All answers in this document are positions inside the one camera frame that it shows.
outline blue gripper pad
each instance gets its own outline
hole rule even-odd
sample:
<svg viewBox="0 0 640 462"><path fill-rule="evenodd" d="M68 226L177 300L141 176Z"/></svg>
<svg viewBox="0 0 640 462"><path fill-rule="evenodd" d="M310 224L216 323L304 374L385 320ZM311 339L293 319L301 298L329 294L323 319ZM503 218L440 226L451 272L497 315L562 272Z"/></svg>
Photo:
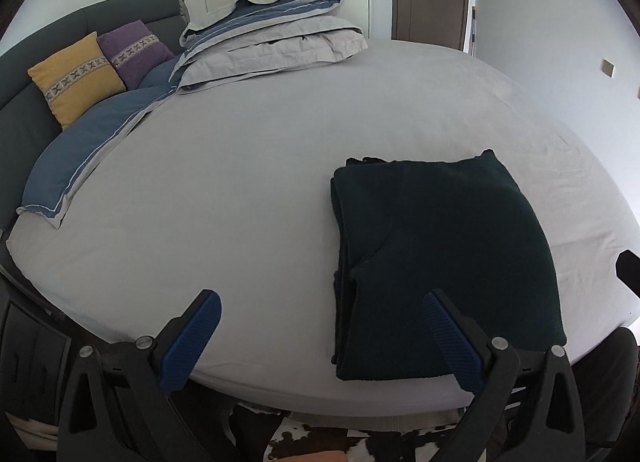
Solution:
<svg viewBox="0 0 640 462"><path fill-rule="evenodd" d="M213 291L178 333L160 361L160 389L165 395L181 390L220 323L222 301Z"/></svg>
<svg viewBox="0 0 640 462"><path fill-rule="evenodd" d="M432 292L422 300L422 315L460 388L479 395L484 386L482 359Z"/></svg>

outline person's leg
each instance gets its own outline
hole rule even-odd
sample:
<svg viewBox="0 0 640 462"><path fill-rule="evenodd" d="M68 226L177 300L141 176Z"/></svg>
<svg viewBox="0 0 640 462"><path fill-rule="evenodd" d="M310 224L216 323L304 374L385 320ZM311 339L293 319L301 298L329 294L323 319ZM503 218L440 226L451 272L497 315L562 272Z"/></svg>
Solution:
<svg viewBox="0 0 640 462"><path fill-rule="evenodd" d="M572 366L580 395L587 440L613 441L618 438L638 366L636 339L627 328L614 330L594 350ZM600 461L608 450L587 446L587 460Z"/></svg>

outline yellow pillow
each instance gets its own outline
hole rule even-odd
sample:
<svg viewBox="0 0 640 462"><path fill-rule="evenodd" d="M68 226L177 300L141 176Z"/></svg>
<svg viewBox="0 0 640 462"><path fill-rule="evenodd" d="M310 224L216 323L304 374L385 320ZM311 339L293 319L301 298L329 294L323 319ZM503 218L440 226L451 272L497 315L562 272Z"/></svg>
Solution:
<svg viewBox="0 0 640 462"><path fill-rule="evenodd" d="M126 90L96 40L93 32L27 70L62 129L97 102Z"/></svg>

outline fitted sheet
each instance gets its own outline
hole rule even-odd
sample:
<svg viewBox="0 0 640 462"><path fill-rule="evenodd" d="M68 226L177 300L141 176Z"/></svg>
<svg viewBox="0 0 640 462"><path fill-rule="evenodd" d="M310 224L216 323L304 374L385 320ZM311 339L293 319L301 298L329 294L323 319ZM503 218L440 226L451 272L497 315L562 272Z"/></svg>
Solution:
<svg viewBox="0 0 640 462"><path fill-rule="evenodd" d="M201 288L223 316L193 378L302 413L464 406L453 376L341 381L339 233L329 180L350 157L458 161L493 149L536 212L567 352L640 315L615 275L640 230L586 146L519 86L455 50L370 41L339 64L174 95L113 149L60 229L18 218L8 249L43 295L108 341L157 334Z"/></svg>

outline blue pillow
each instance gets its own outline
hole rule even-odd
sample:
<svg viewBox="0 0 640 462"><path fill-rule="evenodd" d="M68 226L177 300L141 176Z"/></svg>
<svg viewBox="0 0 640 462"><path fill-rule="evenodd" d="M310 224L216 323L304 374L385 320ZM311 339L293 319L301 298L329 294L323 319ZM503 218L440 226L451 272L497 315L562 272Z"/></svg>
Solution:
<svg viewBox="0 0 640 462"><path fill-rule="evenodd" d="M180 59L180 56L158 64L158 66L146 74L145 78L140 82L138 89L150 88L152 86L167 86L169 84L171 72L174 71L174 66L175 63L178 62L178 59Z"/></svg>
<svg viewBox="0 0 640 462"><path fill-rule="evenodd" d="M85 178L138 122L175 91L168 86L130 90L99 102L58 135L33 166L24 187L25 211L60 228Z"/></svg>

